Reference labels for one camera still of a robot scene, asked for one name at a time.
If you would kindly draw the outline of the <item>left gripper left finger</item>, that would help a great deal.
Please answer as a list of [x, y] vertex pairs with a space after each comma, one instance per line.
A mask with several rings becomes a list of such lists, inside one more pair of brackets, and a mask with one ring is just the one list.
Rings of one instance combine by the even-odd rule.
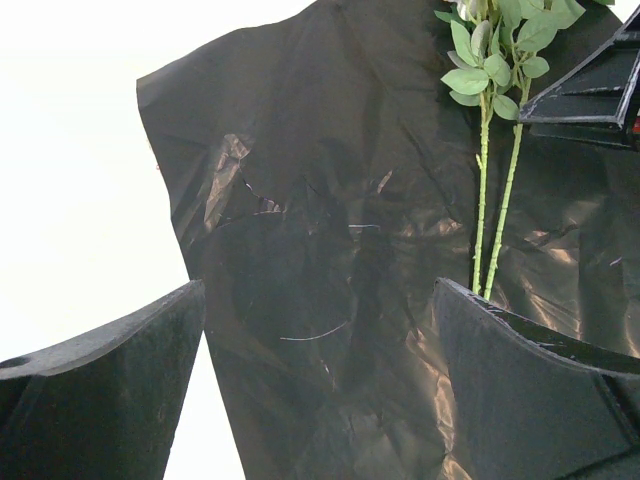
[[2, 361], [2, 478], [163, 478], [205, 313], [204, 285], [195, 280]]

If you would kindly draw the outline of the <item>black wrapping paper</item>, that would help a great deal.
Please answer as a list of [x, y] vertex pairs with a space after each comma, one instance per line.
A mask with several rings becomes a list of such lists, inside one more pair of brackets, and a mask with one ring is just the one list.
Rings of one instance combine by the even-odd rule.
[[479, 479], [434, 316], [478, 111], [433, 1], [317, 1], [137, 83], [249, 479]]

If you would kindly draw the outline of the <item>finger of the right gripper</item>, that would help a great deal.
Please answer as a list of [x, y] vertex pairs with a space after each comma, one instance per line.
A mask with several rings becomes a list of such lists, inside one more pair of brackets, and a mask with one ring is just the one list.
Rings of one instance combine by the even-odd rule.
[[533, 124], [530, 133], [611, 149], [639, 151], [639, 136], [633, 134], [630, 129], [605, 128], [595, 124]]
[[639, 11], [594, 53], [522, 107], [523, 124], [631, 130], [639, 112]]

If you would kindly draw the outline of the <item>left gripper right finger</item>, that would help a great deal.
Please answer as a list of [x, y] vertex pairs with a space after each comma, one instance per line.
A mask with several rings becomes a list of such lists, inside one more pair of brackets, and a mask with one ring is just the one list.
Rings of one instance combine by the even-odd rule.
[[479, 479], [636, 479], [639, 361], [440, 278], [434, 316]]

